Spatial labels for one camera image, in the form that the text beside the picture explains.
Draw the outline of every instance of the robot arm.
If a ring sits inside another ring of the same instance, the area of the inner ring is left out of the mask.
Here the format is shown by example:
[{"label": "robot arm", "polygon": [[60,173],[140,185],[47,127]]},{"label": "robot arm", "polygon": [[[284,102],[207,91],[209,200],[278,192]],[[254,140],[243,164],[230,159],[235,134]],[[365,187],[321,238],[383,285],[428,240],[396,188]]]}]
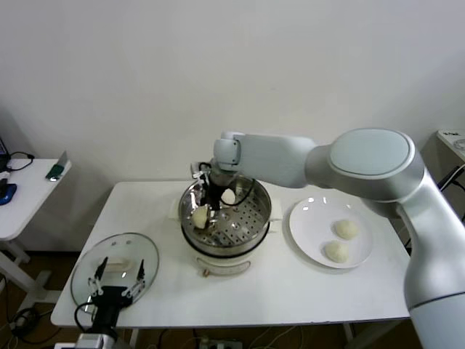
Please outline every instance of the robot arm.
[{"label": "robot arm", "polygon": [[310,139],[226,132],[212,161],[283,187],[313,184],[359,196],[376,213],[400,217],[412,238],[405,301],[425,348],[461,348],[465,311],[465,228],[416,147],[403,133],[356,129],[330,145]]}]

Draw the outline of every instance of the glass lid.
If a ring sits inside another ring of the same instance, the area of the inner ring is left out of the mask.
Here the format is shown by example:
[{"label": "glass lid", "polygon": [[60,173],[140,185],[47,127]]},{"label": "glass lid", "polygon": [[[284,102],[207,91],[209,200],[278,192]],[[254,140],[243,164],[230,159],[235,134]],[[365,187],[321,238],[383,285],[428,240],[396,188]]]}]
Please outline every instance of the glass lid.
[{"label": "glass lid", "polygon": [[145,287],[133,299],[133,304],[146,293],[157,275],[159,256],[152,240],[138,233],[110,236],[92,247],[81,258],[73,272],[71,294],[76,305],[90,302],[92,291],[89,278],[94,278],[97,267],[106,257],[107,264],[100,280],[102,286],[131,288],[137,282],[137,274],[144,261]]}]

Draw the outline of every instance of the steamed bun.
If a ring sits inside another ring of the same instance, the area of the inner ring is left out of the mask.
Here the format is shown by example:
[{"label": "steamed bun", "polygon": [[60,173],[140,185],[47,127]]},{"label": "steamed bun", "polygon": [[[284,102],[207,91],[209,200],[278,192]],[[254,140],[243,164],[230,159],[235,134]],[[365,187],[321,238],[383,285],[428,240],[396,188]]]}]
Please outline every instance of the steamed bun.
[{"label": "steamed bun", "polygon": [[209,208],[206,205],[197,207],[192,213],[191,220],[196,228],[205,229]]},{"label": "steamed bun", "polygon": [[326,256],[336,263],[344,263],[349,259],[349,249],[346,244],[331,241],[325,245]]},{"label": "steamed bun", "polygon": [[340,238],[345,238],[346,240],[351,240],[358,235],[358,227],[351,220],[340,220],[334,225],[336,234]]}]

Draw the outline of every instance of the white plate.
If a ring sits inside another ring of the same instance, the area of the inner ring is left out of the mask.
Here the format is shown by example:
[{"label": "white plate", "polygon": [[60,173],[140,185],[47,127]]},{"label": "white plate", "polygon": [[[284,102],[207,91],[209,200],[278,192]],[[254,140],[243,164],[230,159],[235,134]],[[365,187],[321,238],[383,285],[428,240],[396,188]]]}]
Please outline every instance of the white plate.
[{"label": "white plate", "polygon": [[[340,238],[334,230],[339,220],[351,220],[359,227],[352,240]],[[353,205],[330,196],[315,195],[300,201],[292,210],[289,219],[291,235],[297,246],[309,257],[332,268],[353,268],[370,256],[373,237],[370,225]],[[349,259],[336,263],[326,257],[324,246],[330,241],[340,241],[349,247]]]}]

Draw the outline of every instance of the white table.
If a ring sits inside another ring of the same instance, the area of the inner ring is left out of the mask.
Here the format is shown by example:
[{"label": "white table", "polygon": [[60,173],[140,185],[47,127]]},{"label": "white table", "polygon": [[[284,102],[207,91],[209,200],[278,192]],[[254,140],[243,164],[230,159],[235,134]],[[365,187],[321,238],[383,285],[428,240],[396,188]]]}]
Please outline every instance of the white table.
[{"label": "white table", "polygon": [[[13,159],[9,162],[9,166],[19,168],[28,162],[28,159]],[[16,260],[12,262],[0,253],[0,272],[28,293],[20,309],[29,308],[35,302],[56,302],[60,295],[60,291],[47,291],[43,288],[50,276],[48,270],[40,272],[34,280],[19,268],[21,262],[29,261],[29,256],[13,241],[21,234],[50,193],[60,184],[61,180],[50,182],[45,179],[56,162],[57,159],[34,159],[30,166],[12,172],[8,183],[17,185],[16,193],[8,204],[0,206],[0,242],[16,256]],[[63,176],[70,167],[71,163],[68,162]]]},{"label": "white table", "polygon": [[[353,196],[316,187],[264,186],[279,198],[285,219],[270,233],[252,266],[236,276],[200,276],[179,222],[169,219],[174,199],[191,182],[117,184],[81,256],[114,234],[138,232],[158,247],[160,266],[154,284],[136,304],[123,310],[124,328],[327,324],[407,318],[403,279],[409,257],[389,221]],[[304,255],[288,233],[286,217],[297,201],[313,193],[343,196],[375,227],[373,252],[353,270],[327,268]],[[70,280],[52,314],[58,326],[75,326]],[[90,325],[87,314],[80,320]]]}]

